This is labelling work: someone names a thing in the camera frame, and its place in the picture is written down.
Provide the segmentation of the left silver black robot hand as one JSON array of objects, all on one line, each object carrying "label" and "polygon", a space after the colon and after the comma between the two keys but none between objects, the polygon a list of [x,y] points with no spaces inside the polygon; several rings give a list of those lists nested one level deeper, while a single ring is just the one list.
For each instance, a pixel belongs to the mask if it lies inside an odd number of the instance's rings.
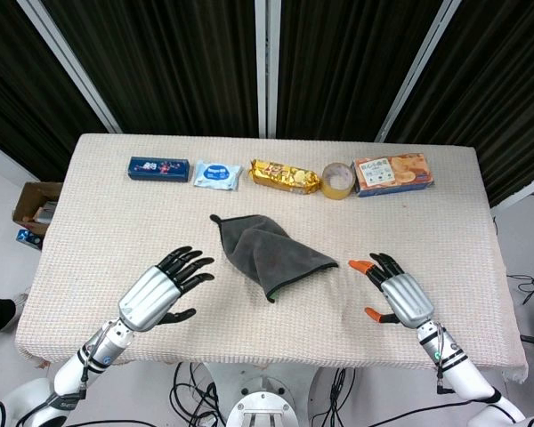
[{"label": "left silver black robot hand", "polygon": [[201,269],[214,262],[191,246],[174,249],[148,268],[118,303],[119,319],[130,330],[148,332],[155,326],[176,324],[193,317],[190,308],[171,312],[175,303],[196,286],[214,279]]}]

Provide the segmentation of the right silver orange-tipped robot hand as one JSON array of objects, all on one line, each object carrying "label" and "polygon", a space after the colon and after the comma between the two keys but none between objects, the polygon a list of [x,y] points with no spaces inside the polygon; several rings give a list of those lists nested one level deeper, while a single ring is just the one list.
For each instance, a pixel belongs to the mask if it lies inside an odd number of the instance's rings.
[{"label": "right silver orange-tipped robot hand", "polygon": [[364,274],[380,291],[392,309],[383,314],[366,307],[365,313],[379,324],[402,324],[418,329],[433,317],[434,307],[417,281],[388,254],[371,253],[374,260],[349,260],[354,270]]}]

